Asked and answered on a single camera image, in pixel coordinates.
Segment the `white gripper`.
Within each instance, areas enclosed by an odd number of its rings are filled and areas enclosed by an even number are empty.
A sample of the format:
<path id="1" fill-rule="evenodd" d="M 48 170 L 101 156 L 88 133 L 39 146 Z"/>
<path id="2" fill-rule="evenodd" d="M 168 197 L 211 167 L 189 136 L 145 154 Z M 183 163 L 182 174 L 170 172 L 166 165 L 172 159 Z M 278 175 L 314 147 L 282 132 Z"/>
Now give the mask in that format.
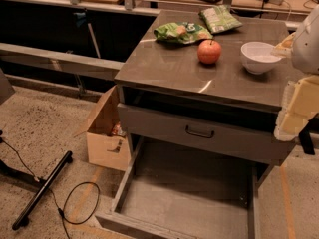
<path id="1" fill-rule="evenodd" d="M 271 54 L 291 57 L 296 69 L 314 74 L 298 82 L 289 81 L 284 89 L 274 136 L 281 141 L 291 141 L 319 114 L 319 5 L 295 33 L 288 35 L 272 49 Z"/>

